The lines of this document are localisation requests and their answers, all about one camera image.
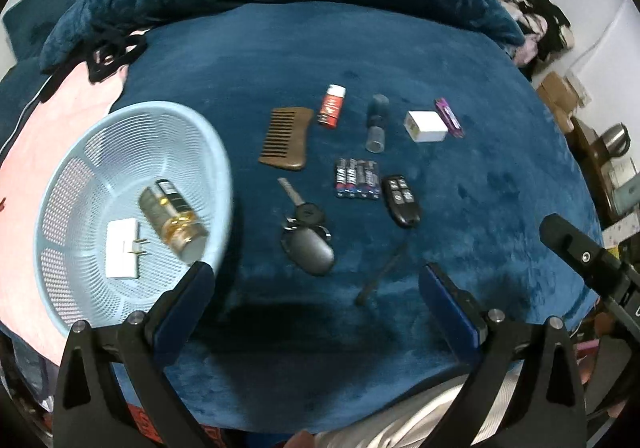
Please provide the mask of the black car remote fob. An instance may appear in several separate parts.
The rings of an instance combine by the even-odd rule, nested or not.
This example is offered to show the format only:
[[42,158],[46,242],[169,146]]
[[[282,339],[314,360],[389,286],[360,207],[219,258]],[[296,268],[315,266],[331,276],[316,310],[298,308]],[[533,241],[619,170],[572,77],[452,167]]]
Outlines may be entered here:
[[388,175],[381,180],[383,200],[390,217],[401,228],[412,229],[420,224],[421,207],[401,175]]

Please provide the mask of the black key with fob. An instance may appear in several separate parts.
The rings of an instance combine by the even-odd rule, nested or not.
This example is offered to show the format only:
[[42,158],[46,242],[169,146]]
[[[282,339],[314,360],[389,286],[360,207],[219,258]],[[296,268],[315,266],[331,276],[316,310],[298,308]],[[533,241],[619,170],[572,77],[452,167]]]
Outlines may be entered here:
[[282,226],[282,249],[303,272],[323,277],[335,263],[332,236],[324,226],[326,216],[318,205],[303,199],[286,178],[279,177],[278,183],[294,205],[293,215]]

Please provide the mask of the pack of blue batteries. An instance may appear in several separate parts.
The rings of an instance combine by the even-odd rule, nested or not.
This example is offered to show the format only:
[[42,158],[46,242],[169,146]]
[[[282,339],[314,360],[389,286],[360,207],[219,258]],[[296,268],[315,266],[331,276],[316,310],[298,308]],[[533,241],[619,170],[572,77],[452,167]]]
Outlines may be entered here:
[[370,160],[336,160],[334,190],[338,198],[378,200],[382,194],[378,164]]

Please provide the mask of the white usb charger cube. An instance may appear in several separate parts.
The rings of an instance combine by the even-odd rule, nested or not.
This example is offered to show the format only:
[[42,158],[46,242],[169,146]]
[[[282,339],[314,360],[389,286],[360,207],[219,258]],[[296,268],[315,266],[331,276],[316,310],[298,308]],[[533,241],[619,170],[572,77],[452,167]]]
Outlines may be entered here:
[[449,133],[447,125],[436,111],[408,111],[404,127],[417,144],[442,142]]

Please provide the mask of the purple lighter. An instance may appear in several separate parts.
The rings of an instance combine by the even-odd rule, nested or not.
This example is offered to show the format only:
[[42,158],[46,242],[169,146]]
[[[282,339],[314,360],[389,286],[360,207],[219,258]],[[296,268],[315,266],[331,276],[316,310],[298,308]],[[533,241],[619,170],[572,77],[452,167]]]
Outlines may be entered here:
[[464,137],[464,129],[458,118],[452,111],[448,101],[445,98],[437,98],[434,100],[434,106],[440,118],[444,121],[448,132],[455,138]]

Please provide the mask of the brown wooden comb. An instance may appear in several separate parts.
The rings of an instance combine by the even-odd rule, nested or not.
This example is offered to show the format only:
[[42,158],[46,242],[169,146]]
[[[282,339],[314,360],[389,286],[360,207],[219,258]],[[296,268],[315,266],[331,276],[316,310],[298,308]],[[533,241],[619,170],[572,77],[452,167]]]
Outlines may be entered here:
[[304,107],[274,108],[258,158],[261,164],[301,171],[307,162],[307,137],[314,112]]

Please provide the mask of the grey spray bottle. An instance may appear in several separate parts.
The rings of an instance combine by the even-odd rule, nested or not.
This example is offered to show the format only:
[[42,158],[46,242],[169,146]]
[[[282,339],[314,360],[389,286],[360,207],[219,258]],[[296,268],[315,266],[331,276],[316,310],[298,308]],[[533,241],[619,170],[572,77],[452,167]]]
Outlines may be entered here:
[[382,153],[386,143],[386,123],[390,101],[382,94],[376,94],[368,105],[366,149],[370,153]]

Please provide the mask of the red white lighter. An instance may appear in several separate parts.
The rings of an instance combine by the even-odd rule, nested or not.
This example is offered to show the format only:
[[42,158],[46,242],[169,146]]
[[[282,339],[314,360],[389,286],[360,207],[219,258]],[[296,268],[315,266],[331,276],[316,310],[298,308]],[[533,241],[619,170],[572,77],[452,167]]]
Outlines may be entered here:
[[344,86],[331,84],[328,87],[318,113],[320,125],[327,128],[337,128],[345,96],[346,88]]

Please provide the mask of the amber perfume bottle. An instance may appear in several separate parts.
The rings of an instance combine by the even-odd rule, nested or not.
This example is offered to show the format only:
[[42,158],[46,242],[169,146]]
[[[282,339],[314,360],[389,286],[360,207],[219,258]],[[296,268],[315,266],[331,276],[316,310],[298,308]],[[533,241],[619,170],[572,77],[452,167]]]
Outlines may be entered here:
[[165,246],[184,264],[198,262],[205,251],[208,231],[200,216],[168,179],[157,179],[138,200],[142,214]]

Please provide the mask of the white charger in basket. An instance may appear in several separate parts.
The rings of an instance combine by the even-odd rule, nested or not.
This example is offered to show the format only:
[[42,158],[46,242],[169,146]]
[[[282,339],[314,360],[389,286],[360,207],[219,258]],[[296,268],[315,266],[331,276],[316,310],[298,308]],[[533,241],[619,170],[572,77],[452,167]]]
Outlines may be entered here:
[[146,253],[148,240],[139,236],[140,225],[134,217],[111,220],[106,227],[105,267],[107,279],[129,280],[139,277],[139,258]]

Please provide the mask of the steel kettle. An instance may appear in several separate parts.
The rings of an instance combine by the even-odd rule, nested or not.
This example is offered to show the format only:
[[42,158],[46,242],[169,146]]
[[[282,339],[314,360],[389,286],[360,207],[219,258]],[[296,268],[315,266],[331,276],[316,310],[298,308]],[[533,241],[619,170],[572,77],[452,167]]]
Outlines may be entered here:
[[621,158],[631,146],[628,128],[623,123],[616,123],[600,136],[600,142],[609,158]]

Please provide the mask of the light blue plastic basket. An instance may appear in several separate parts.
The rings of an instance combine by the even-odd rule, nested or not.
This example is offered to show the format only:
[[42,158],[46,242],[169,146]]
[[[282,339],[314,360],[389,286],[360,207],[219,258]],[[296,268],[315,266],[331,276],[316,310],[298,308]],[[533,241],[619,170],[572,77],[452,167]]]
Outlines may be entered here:
[[[188,266],[160,240],[139,206],[146,187],[171,182],[208,232],[204,263],[219,268],[232,226],[230,161],[204,116],[168,101],[120,109],[82,136],[61,161],[42,198],[34,262],[41,301],[66,334],[86,320],[120,324],[149,310]],[[105,273],[107,226],[132,218],[142,253],[133,279]]]

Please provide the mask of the cardboard box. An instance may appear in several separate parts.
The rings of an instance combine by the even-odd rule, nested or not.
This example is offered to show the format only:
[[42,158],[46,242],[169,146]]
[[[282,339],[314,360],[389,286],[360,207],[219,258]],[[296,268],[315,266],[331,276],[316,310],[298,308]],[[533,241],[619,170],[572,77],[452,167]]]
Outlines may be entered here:
[[540,82],[536,92],[551,111],[562,133],[570,134],[574,130],[572,116],[579,104],[579,97],[574,88],[561,75],[550,72]]

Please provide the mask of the pile of clothes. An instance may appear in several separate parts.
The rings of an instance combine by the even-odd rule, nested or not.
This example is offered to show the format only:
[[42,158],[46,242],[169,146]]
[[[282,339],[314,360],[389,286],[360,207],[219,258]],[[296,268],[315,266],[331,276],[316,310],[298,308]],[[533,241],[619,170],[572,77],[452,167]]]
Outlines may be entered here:
[[529,82],[538,69],[575,46],[572,25],[551,0],[498,0],[525,36],[513,62]]

